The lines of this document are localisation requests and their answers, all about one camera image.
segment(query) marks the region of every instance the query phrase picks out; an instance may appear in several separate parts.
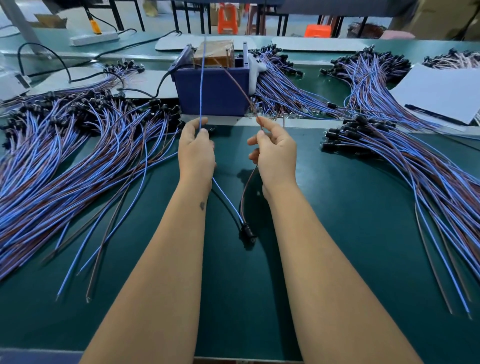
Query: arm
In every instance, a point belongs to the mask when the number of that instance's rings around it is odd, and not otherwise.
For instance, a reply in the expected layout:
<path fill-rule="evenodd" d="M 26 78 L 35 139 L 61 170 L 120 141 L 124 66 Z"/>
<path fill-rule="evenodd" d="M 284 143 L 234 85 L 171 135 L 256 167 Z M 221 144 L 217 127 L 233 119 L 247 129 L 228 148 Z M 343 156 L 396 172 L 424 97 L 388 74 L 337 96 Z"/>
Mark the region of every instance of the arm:
<path fill-rule="evenodd" d="M 81 364 L 191 364 L 197 340 L 205 210 L 215 166 L 198 119 L 179 141 L 180 182 Z"/>
<path fill-rule="evenodd" d="M 321 225 L 295 180 L 297 146 L 266 118 L 248 140 L 275 226 L 288 301 L 306 364 L 421 363 L 417 353 Z"/>

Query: forearm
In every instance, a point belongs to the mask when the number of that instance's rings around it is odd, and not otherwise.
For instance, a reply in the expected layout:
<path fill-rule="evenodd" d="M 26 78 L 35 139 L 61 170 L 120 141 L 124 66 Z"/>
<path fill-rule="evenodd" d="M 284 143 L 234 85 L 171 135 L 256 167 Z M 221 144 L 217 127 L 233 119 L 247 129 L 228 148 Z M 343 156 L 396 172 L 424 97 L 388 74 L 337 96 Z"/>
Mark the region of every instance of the forearm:
<path fill-rule="evenodd" d="M 421 363 L 296 186 L 269 204 L 306 364 Z"/>
<path fill-rule="evenodd" d="M 81 363 L 191 363 L 208 191 L 180 182 Z"/>

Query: workbench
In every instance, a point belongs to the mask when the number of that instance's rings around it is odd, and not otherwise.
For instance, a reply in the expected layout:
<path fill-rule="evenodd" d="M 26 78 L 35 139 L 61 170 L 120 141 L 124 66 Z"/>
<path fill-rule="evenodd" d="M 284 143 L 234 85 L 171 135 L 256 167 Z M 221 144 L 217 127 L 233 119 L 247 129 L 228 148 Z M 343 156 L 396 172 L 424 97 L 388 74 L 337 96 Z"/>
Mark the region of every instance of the workbench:
<path fill-rule="evenodd" d="M 156 36 L 141 33 L 121 40 L 121 44 L 70 48 L 65 30 L 38 29 L 37 32 L 47 47 L 70 62 Z M 255 37 L 259 46 L 268 44 L 269 39 Z M 404 54 L 412 62 L 422 61 L 427 55 L 446 53 L 450 48 L 480 49 L 479 43 L 468 42 L 362 41 L 366 46 L 375 44 L 378 51 Z M 22 42 L 18 36 L 2 39 L 1 51 L 13 61 Z M 126 57 L 151 68 L 166 69 L 177 54 L 156 52 L 154 43 L 150 43 L 106 59 Z M 333 102 L 343 101 L 349 94 L 345 83 L 318 76 L 319 66 L 340 54 L 289 54 L 289 59 L 306 72 L 303 79 L 295 81 L 297 85 Z M 36 69 L 28 68 L 35 66 L 33 57 L 26 56 L 25 60 L 29 63 L 27 72 L 39 70 L 37 66 Z M 51 68 L 52 63 L 41 67 Z M 468 274 L 468 287 L 473 296 L 473 302 L 469 303 L 473 320 L 469 320 L 440 260 L 435 261 L 453 305 L 455 314 L 449 314 L 420 240 L 411 190 L 385 163 L 322 153 L 323 131 L 331 123 L 315 121 L 308 124 L 314 127 L 288 129 L 298 145 L 300 189 L 334 241 L 425 363 L 477 363 L 480 355 L 478 283 Z M 215 179 L 236 206 L 254 167 L 247 158 L 252 147 L 247 146 L 246 140 L 257 131 L 258 127 L 254 126 L 223 125 L 218 126 L 212 138 L 216 145 Z M 420 137 L 480 178 L 478 151 L 439 135 L 421 134 Z M 90 140 L 75 160 L 84 157 L 94 143 Z M 71 279 L 65 293 L 55 301 L 85 233 L 43 266 L 40 261 L 53 249 L 52 244 L 48 245 L 0 284 L 0 347 L 84 350 L 150 241 L 178 179 L 176 159 L 148 173 L 139 201 L 108 244 L 92 302 L 85 301 L 89 275 L 83 273 Z M 136 183 L 130 189 L 123 210 L 133 200 L 138 187 Z M 260 177 L 255 174 L 245 198 L 246 218 L 258 234 L 252 249 L 242 244 L 238 226 L 218 196 L 213 192 L 209 196 L 197 357 L 301 361 L 274 226 L 261 191 Z M 107 198 L 91 206 L 69 232 L 76 231 Z M 95 230 L 80 264 L 97 248 L 112 213 L 110 211 Z M 76 360 L 80 357 L 79 353 L 72 355 L 76 355 Z"/>

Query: person's left hand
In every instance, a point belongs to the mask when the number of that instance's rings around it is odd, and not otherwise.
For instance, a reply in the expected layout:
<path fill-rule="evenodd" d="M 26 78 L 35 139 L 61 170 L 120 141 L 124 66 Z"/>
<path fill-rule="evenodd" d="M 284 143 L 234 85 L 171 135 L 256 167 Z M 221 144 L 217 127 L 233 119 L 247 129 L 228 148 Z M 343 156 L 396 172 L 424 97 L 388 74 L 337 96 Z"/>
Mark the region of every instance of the person's left hand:
<path fill-rule="evenodd" d="M 202 125 L 208 118 L 202 118 Z M 183 127 L 179 141 L 180 182 L 195 183 L 201 188 L 212 189 L 212 177 L 215 169 L 214 142 L 210 140 L 208 131 L 198 129 L 199 118 L 189 121 Z"/>

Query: black pen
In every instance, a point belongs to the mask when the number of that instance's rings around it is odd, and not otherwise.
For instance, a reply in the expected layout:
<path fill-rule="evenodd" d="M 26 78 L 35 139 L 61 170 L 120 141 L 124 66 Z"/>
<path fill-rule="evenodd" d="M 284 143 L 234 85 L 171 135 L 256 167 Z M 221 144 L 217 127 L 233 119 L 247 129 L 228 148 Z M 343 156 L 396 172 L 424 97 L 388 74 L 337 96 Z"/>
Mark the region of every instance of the black pen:
<path fill-rule="evenodd" d="M 409 109 L 409 110 L 412 110 L 412 111 L 420 112 L 420 113 L 428 115 L 428 116 L 433 116 L 434 118 L 437 118 L 437 119 L 440 119 L 440 120 L 443 120 L 443 121 L 451 122 L 452 124 L 461 125 L 461 126 L 468 125 L 468 124 L 465 124 L 464 122 L 461 122 L 460 120 L 450 118 L 450 117 L 445 116 L 445 115 L 437 114 L 436 112 L 428 111 L 428 110 L 419 108 L 418 106 L 415 106 L 415 105 L 405 104 L 405 108 Z"/>

